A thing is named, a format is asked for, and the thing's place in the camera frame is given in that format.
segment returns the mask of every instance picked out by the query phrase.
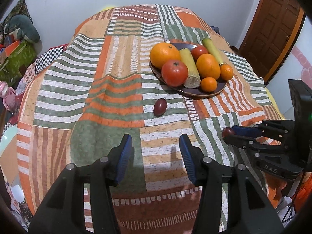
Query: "blanket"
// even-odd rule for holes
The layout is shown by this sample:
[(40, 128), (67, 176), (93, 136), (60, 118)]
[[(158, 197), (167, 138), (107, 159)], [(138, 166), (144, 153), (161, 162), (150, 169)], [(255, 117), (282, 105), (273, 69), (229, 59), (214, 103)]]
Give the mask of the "blanket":
[[(234, 77), (219, 95), (193, 99), (157, 80), (149, 51), (159, 42), (202, 44), (211, 38)], [(153, 115), (159, 98), (168, 102)], [(189, 9), (135, 5), (101, 11), (75, 31), (66, 51), (27, 84), (18, 116), (17, 152), (21, 184), (34, 213), (68, 163), (93, 163), (132, 136), (134, 155), (121, 184), (111, 188), (122, 233), (190, 233), (201, 187), (187, 177), (178, 138), (187, 133), (194, 146), (219, 163), (245, 164), (273, 205), (279, 181), (253, 169), (242, 149), (227, 146), (226, 126), (253, 126), (280, 119), (264, 81), (249, 63)], [(260, 138), (265, 144), (277, 144)], [(220, 230), (227, 222), (227, 187), (222, 190)], [(85, 223), (93, 231), (90, 191), (84, 189)]]

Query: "tomato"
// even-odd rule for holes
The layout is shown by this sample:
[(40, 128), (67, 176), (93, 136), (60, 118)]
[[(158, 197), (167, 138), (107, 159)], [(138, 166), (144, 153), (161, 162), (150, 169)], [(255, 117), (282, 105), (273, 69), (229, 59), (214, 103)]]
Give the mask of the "tomato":
[(163, 65), (161, 76), (167, 85), (178, 87), (188, 78), (188, 67), (179, 60), (169, 60)]
[(191, 53), (194, 61), (196, 62), (199, 56), (201, 56), (202, 54), (208, 54), (208, 51), (204, 46), (198, 45), (191, 51)]

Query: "wooden door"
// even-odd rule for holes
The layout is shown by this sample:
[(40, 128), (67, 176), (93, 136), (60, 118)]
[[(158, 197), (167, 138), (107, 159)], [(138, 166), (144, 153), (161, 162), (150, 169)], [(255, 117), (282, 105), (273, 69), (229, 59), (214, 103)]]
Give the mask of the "wooden door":
[(239, 53), (265, 81), (290, 49), (303, 15), (296, 0), (260, 0)]

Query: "brown plate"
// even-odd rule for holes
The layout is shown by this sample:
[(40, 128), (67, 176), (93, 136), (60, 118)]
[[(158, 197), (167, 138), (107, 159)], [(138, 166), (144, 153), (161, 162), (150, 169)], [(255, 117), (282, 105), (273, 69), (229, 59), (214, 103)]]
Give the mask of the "brown plate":
[[(188, 43), (171, 43), (172, 45), (174, 45), (178, 50), (181, 50), (183, 48), (188, 48), (190, 51), (197, 47), (196, 45), (192, 45), (192, 44), (188, 44)], [(163, 81), (163, 78), (161, 76), (161, 70), (154, 67), (153, 64), (149, 63), (149, 66), (151, 67), (153, 73), (155, 74), (155, 76), (162, 82)], [(188, 89), (188, 88), (185, 88), (184, 85), (181, 85), (179, 87), (171, 87), (172, 89), (175, 89), (177, 90), (178, 92), (181, 92), (187, 96), (195, 96), (195, 97), (213, 97), (213, 96), (216, 96), (218, 94), (220, 94), (225, 86), (227, 85), (227, 81), (224, 81), (223, 79), (219, 78), (217, 80), (217, 88), (214, 92), (210, 92), (209, 94), (207, 92), (204, 92), (202, 91), (202, 89), (199, 87), (199, 88), (194, 88), (194, 89)]]

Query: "door frame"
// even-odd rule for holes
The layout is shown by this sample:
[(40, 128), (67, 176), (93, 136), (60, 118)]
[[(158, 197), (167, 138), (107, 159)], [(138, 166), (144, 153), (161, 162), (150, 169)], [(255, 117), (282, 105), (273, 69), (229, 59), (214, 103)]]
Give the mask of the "door frame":
[[(244, 48), (244, 46), (246, 45), (246, 42), (247, 42), (247, 39), (250, 35), (250, 33), (252, 32), (254, 26), (255, 26), (255, 23), (257, 21), (257, 18), (258, 18), (258, 15), (260, 13), (260, 9), (262, 7), (262, 4), (263, 4), (263, 1), (264, 0), (259, 0), (259, 3), (258, 3), (258, 6), (257, 6), (257, 9), (255, 11), (255, 15), (252, 19), (252, 22), (249, 26), (249, 29), (245, 35), (245, 38), (241, 44), (241, 46), (239, 47), (238, 49), (238, 53), (240, 54), (242, 49)], [(298, 37), (298, 32), (300, 30), (300, 26), (301, 26), (301, 23), (302, 23), (302, 20), (304, 20), (305, 18), (305, 13), (303, 11), (302, 8), (300, 8), (300, 11), (299, 11), (299, 15), (298, 15), (298, 18), (297, 18), (297, 21), (296, 21), (296, 24), (294, 26), (294, 29), (293, 31), (291, 32), (291, 35), (285, 45), (285, 47), (283, 48), (280, 56), (277, 58), (277, 60), (275, 61), (274, 65), (272, 66), (272, 68), (269, 70), (269, 72), (265, 75), (265, 77), (263, 78), (264, 79), (264, 82), (267, 83), (269, 79), (271, 79), (272, 75), (275, 73), (275, 71), (281, 66), (281, 62), (286, 58), (286, 56), (288, 55), (290, 49), (293, 47), (294, 45), (294, 42), (296, 41), (297, 37)]]
[(260, 13), (260, 9), (261, 9), (261, 7), (262, 7), (263, 1), (264, 1), (264, 0), (259, 0), (257, 9), (256, 9), (256, 11), (255, 11), (255, 15), (254, 15), (254, 17), (253, 17), (253, 19), (252, 19), (252, 22), (251, 22), (251, 24), (250, 24), (250, 26), (249, 26), (249, 29), (248, 29), (248, 31), (247, 31), (247, 33), (246, 33), (246, 35), (245, 35), (245, 38), (244, 38), (243, 42), (241, 43), (241, 46), (240, 46), (239, 49), (238, 49), (239, 52), (241, 52), (241, 50), (242, 50), (242, 49), (244, 48), (244, 46), (246, 45), (247, 39), (248, 39), (250, 33), (252, 32), (254, 26), (255, 26), (255, 23), (256, 23), (256, 21), (257, 21), (258, 15), (259, 15), (259, 13)]

